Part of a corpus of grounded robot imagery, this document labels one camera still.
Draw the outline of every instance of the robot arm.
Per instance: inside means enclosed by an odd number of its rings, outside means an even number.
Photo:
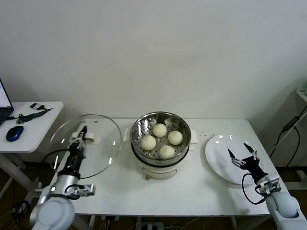
[[[30,222],[34,230],[66,230],[75,217],[70,200],[81,196],[93,196],[93,184],[77,184],[80,180],[79,169],[85,158],[87,126],[84,126],[77,138],[68,147],[70,152],[63,170],[58,173],[57,181],[42,190],[33,209]]]
[[[274,218],[278,230],[305,230],[307,220],[304,217],[298,201],[288,193],[280,192],[279,176],[267,174],[259,167],[257,151],[245,144],[245,147],[253,155],[245,159],[237,159],[228,149],[231,162],[242,170],[248,170],[259,189],[259,194],[266,200],[269,212]]]

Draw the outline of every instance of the glass lid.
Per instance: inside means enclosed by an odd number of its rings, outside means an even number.
[[[111,118],[93,114],[78,116],[64,123],[52,136],[49,154],[44,162],[49,162],[56,172],[62,170],[70,154],[68,147],[85,126],[85,159],[79,170],[81,179],[97,175],[108,168],[118,156],[122,142],[121,131]]]

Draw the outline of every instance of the metal rim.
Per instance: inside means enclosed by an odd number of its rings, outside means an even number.
[[[177,118],[177,119],[179,119],[179,120],[182,120],[182,122],[187,126],[187,127],[189,127],[188,126],[188,124],[186,123],[186,121],[183,119],[183,118],[181,118],[180,116],[178,116],[178,115],[176,115],[176,114],[173,114],[173,113],[170,113],[170,112],[165,112],[165,111],[157,111],[157,112],[151,112],[151,113],[148,113],[148,114],[146,114],[146,115],[144,115],[144,116],[142,116],[142,117],[140,117],[136,122],[134,122],[133,123],[133,125],[132,125],[132,127],[135,127],[135,125],[136,124],[138,124],[141,120],[143,120],[144,118],[146,118],[146,117],[148,117],[148,116],[151,116],[151,115],[154,115],[154,114],[156,114],[156,113],[164,113],[164,114],[166,114],[166,115],[171,115],[171,116],[174,116],[175,118]],[[133,140],[132,140],[132,132],[133,132],[133,128],[130,130],[130,138],[131,138],[131,145],[133,146]],[[167,159],[167,160],[171,160],[171,159],[174,159],[174,158],[177,158],[177,157],[179,157],[179,156],[181,156],[183,153],[185,153],[185,151],[182,151],[181,153],[179,153],[178,155],[176,155],[176,156],[174,156],[174,157],[172,157],[172,158],[169,158],[169,159]],[[146,156],[146,155],[143,155],[144,157],[146,157],[146,158],[148,158],[148,159],[151,159],[152,160],[152,158],[151,157],[148,157],[148,156]],[[165,161],[164,159],[155,159],[155,161]]]
[[[183,156],[183,157],[182,157],[180,160],[178,160],[177,162],[172,163],[172,164],[168,164],[168,165],[153,165],[153,164],[147,163],[147,162],[145,162],[144,160],[142,160],[142,159],[139,157],[139,155],[136,154],[136,152],[135,152],[134,147],[133,147],[132,144],[131,144],[131,148],[132,148],[133,154],[134,154],[134,155],[136,156],[136,158],[137,158],[140,162],[142,162],[143,164],[146,164],[146,165],[148,165],[148,166],[155,167],[155,168],[167,168],[167,167],[171,167],[171,166],[174,166],[174,165],[180,163],[180,162],[187,156],[187,154],[188,154],[188,152],[189,152],[190,145],[188,146],[188,149],[187,149],[187,151],[185,152],[185,156]]]
[[[85,117],[85,116],[101,116],[101,117],[104,117],[104,118],[110,120],[111,122],[113,122],[113,123],[115,124],[116,128],[117,128],[118,131],[119,131],[120,145],[119,145],[119,148],[118,148],[118,150],[117,150],[117,153],[116,153],[115,158],[113,159],[113,161],[112,161],[106,168],[104,168],[103,170],[101,170],[101,171],[99,171],[99,172],[97,172],[97,173],[95,173],[95,174],[93,174],[93,175],[91,175],[91,176],[87,176],[87,177],[84,177],[84,178],[81,178],[81,179],[86,179],[86,178],[90,178],[90,177],[96,176],[96,175],[102,173],[102,172],[103,172],[104,170],[106,170],[108,167],[110,167],[110,165],[113,164],[113,162],[115,161],[115,159],[116,159],[117,156],[119,155],[119,151],[120,151],[120,148],[121,148],[121,145],[122,145],[122,142],[123,142],[123,137],[122,137],[120,128],[119,128],[118,124],[117,124],[112,118],[110,118],[110,117],[108,117],[108,116],[100,115],[100,114],[84,114],[84,115],[81,115],[81,116],[73,117],[72,119],[70,119],[70,120],[68,120],[67,122],[65,122],[64,124],[62,124],[62,125],[57,129],[57,131],[52,135],[52,137],[51,137],[51,139],[50,139],[50,141],[49,141],[49,144],[53,141],[53,139],[55,138],[57,132],[59,132],[66,124],[68,124],[70,121],[72,121],[72,120],[74,120],[74,119],[82,118],[82,117]]]

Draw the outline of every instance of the floor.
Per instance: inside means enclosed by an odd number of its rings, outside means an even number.
[[[53,176],[53,171],[48,165],[30,165],[24,171],[24,173],[30,178],[35,179],[37,176],[40,176],[40,181],[42,181],[43,186],[46,186],[50,183],[51,178]],[[283,172],[281,174],[283,181],[298,181],[298,177],[294,172]],[[6,181],[9,179],[9,176],[0,169],[0,187],[3,187]],[[307,196],[307,191],[290,191],[291,195],[297,198],[300,203],[302,212],[305,216],[307,216],[307,199],[304,197]],[[15,195],[14,195],[14,203],[16,204],[19,201],[22,201],[26,195],[26,190],[22,188],[18,183],[15,183]],[[15,225],[12,226],[11,214],[2,217],[6,213],[8,213],[12,208],[12,199],[13,199],[13,185],[9,187],[7,192],[4,194],[2,199],[0,199],[0,230],[9,230]],[[26,214],[24,217],[20,219],[20,225],[24,228],[29,228],[29,216],[30,213]],[[84,221],[89,221],[89,216],[81,216]],[[249,217],[240,217],[237,218],[238,225],[244,223],[247,220],[250,220]],[[168,218],[168,217],[146,217],[142,218],[144,222],[163,222],[164,227],[169,227],[170,225],[174,226],[172,228],[167,229],[177,229],[180,230],[181,227],[188,224],[185,229],[186,230],[201,230],[201,229],[219,229],[219,230],[229,230],[232,229],[231,219],[229,217],[216,217],[216,218]],[[133,226],[136,223],[136,217],[120,217],[119,221],[111,221],[108,226],[108,230],[132,230]],[[94,223],[94,230],[106,230],[107,221],[101,220],[100,217],[96,217]],[[269,219],[255,228],[255,230],[275,230],[275,223],[272,219]]]

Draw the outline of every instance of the white plate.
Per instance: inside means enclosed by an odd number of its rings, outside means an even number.
[[[243,175],[248,171],[242,170],[231,163],[228,149],[238,159],[252,156],[243,143],[250,145],[247,140],[241,137],[223,134],[211,138],[206,145],[206,158],[211,168],[225,180],[234,184],[241,184]],[[244,184],[252,183],[254,181],[251,176],[244,179]]]

